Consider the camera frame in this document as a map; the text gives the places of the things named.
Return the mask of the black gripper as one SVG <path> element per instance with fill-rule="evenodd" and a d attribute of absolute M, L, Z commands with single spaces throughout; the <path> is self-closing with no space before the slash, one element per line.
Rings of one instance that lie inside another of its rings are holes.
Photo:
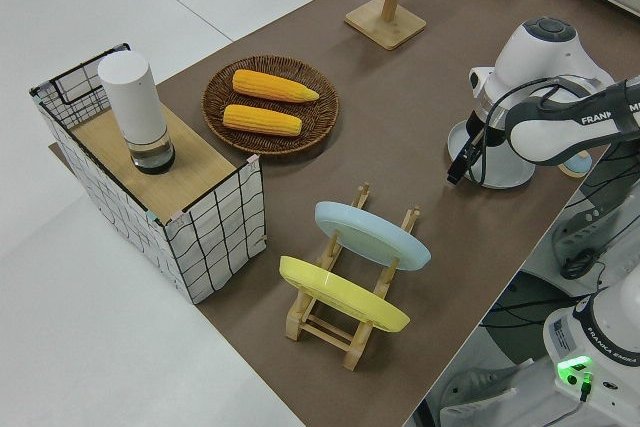
<path fill-rule="evenodd" d="M 453 129 L 449 135 L 448 147 L 458 146 L 460 150 L 451 155 L 451 165 L 447 171 L 447 181 L 458 183 L 465 175 L 472 183 L 484 183 L 486 180 L 486 147 L 497 147 L 505 142 L 503 130 L 488 127 L 476 114 L 467 119 L 466 129 Z M 473 171 L 475 163 L 481 160 L 479 176 Z"/>

